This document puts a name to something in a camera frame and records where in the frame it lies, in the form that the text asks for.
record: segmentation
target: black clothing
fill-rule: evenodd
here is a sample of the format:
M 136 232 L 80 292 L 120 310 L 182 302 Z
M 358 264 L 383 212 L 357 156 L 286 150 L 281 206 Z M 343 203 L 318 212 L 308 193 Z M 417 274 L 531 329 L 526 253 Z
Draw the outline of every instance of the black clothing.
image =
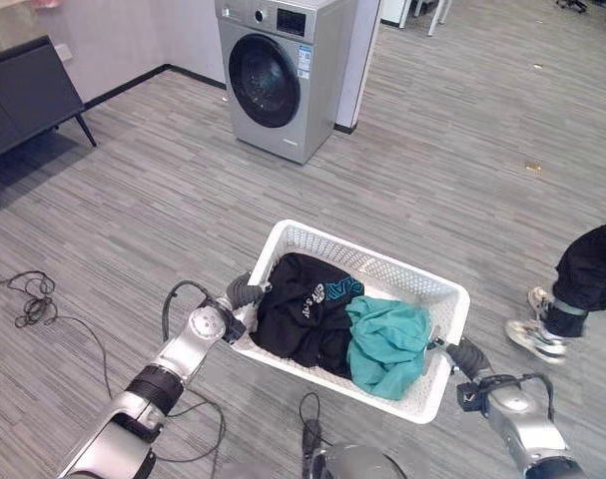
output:
M 305 254 L 284 255 L 261 301 L 255 344 L 305 367 L 350 378 L 346 351 L 351 320 L 344 307 L 364 293 L 346 272 Z
M 606 225 L 577 239 L 556 267 L 553 295 L 585 311 L 606 309 Z M 575 315 L 551 306 L 543 317 L 546 329 L 564 337 L 582 335 L 586 314 Z

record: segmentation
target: washing machine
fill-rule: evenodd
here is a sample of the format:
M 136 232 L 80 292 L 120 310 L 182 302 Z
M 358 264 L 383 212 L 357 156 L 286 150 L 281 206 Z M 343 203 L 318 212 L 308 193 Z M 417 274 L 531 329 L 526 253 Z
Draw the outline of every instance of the washing machine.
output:
M 239 140 L 304 164 L 333 130 L 355 0 L 216 0 Z

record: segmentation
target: teal cloth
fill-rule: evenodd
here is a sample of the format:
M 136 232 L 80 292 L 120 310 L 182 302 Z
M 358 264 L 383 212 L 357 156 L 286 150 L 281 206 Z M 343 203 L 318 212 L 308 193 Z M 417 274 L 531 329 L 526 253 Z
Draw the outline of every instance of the teal cloth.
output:
M 385 399 L 400 400 L 422 374 L 429 340 L 429 313 L 402 301 L 355 297 L 345 308 L 351 319 L 346 360 L 351 380 Z

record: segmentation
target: white sneaker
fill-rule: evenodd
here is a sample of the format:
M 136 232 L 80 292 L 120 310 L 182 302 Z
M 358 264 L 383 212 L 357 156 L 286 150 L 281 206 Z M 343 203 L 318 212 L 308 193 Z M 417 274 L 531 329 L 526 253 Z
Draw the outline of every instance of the white sneaker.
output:
M 533 318 L 540 319 L 540 314 L 546 309 L 547 305 L 553 300 L 551 295 L 544 290 L 542 286 L 536 286 L 529 289 L 526 293 L 526 299 L 533 310 Z
M 566 358 L 566 341 L 561 336 L 548 332 L 540 320 L 540 314 L 550 301 L 549 294 L 538 286 L 527 293 L 527 299 L 535 317 L 524 321 L 507 321 L 507 336 L 550 364 L 563 363 Z

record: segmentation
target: washing machine label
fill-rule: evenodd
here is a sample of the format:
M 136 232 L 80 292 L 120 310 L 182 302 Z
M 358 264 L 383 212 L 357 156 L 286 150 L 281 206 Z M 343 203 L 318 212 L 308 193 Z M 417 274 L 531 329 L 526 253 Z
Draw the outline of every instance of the washing machine label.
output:
M 309 78 L 311 70 L 311 47 L 306 45 L 299 46 L 299 77 Z

